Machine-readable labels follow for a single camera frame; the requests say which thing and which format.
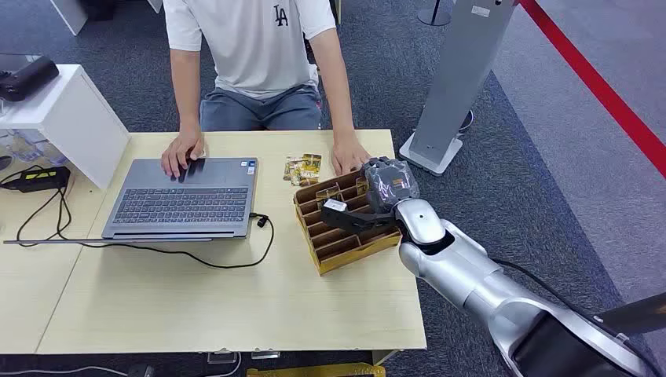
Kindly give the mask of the person's right hand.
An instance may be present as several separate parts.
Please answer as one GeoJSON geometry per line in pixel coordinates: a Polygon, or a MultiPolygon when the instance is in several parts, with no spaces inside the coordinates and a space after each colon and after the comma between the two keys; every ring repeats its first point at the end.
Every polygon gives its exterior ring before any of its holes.
{"type": "Polygon", "coordinates": [[[204,146],[204,138],[198,128],[180,130],[161,156],[163,172],[170,178],[179,178],[181,171],[187,170],[191,162],[204,157],[204,146]]]}

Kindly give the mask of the person's left hand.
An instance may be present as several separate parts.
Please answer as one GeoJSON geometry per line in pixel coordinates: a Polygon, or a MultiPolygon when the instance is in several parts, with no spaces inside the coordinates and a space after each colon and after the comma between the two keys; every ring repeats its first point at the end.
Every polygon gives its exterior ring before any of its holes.
{"type": "Polygon", "coordinates": [[[334,133],[331,163],[337,176],[360,169],[369,159],[370,155],[353,131],[350,133],[334,133]]]}

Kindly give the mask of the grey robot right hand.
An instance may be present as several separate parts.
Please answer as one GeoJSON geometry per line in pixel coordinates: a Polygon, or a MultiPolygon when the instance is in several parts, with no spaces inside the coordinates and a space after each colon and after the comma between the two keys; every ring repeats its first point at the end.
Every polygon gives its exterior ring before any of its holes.
{"type": "Polygon", "coordinates": [[[408,163],[386,156],[370,158],[361,167],[368,182],[366,199],[377,214],[387,214],[400,201],[418,199],[420,191],[408,163]]]}

